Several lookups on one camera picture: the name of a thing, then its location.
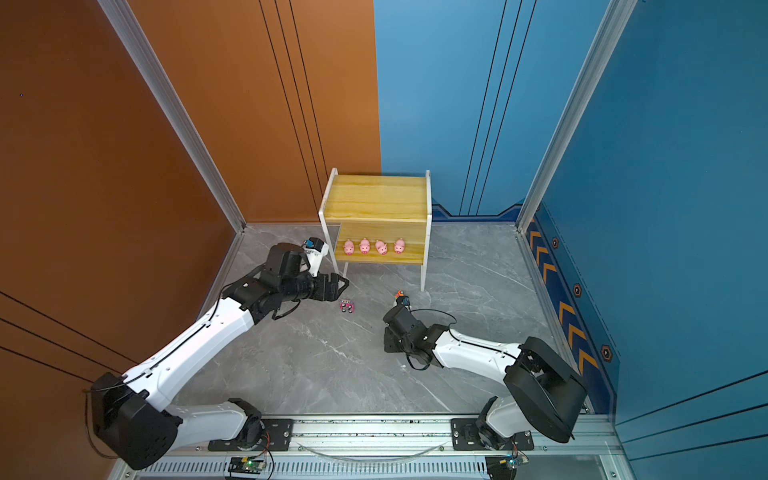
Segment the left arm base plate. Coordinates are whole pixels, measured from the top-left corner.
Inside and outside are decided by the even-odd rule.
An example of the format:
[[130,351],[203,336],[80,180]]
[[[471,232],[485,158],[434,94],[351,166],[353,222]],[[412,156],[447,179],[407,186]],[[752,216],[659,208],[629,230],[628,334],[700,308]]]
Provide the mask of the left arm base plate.
[[248,421],[244,432],[231,440],[213,440],[208,443],[212,452],[243,451],[256,453],[264,450],[286,452],[289,450],[294,421],[288,418],[261,419],[259,423]]

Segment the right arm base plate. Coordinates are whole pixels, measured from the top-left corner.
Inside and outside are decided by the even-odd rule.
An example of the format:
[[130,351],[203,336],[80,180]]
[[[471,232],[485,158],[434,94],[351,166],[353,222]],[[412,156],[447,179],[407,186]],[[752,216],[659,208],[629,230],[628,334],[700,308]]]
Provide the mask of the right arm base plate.
[[487,426],[480,426],[477,419],[453,418],[450,420],[451,439],[456,451],[533,451],[533,436],[529,431],[503,438]]

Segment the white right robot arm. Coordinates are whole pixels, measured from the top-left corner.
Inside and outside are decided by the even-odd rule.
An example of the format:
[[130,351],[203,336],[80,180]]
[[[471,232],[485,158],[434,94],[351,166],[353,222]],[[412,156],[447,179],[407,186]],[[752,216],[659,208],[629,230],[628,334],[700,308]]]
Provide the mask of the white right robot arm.
[[587,385],[545,341],[530,336],[522,343],[499,343],[462,334],[450,325],[426,326],[399,302],[383,317],[384,350],[402,353],[418,371],[455,369],[493,380],[508,390],[494,396],[474,422],[480,445],[509,449],[516,435],[536,431],[566,444],[587,398]]

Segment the pink teal toy van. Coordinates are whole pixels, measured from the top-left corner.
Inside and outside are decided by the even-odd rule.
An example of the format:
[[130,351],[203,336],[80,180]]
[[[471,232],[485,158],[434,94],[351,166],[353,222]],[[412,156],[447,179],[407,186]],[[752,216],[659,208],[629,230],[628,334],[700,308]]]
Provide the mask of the pink teal toy van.
[[341,300],[339,307],[342,313],[351,314],[355,311],[355,304],[350,300]]

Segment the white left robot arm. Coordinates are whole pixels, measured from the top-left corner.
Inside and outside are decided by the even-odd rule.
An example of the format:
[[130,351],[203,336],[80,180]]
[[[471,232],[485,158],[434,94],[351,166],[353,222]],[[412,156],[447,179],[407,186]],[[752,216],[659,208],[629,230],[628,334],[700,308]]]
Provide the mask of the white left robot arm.
[[328,252],[316,237],[302,245],[272,246],[264,263],[224,286],[213,307],[164,348],[120,376],[98,378],[88,392],[96,437],[134,470],[203,442],[262,448],[266,428],[250,403],[230,398],[180,407],[173,400],[203,366],[261,320],[284,318],[304,300],[337,301],[349,281],[321,272]]

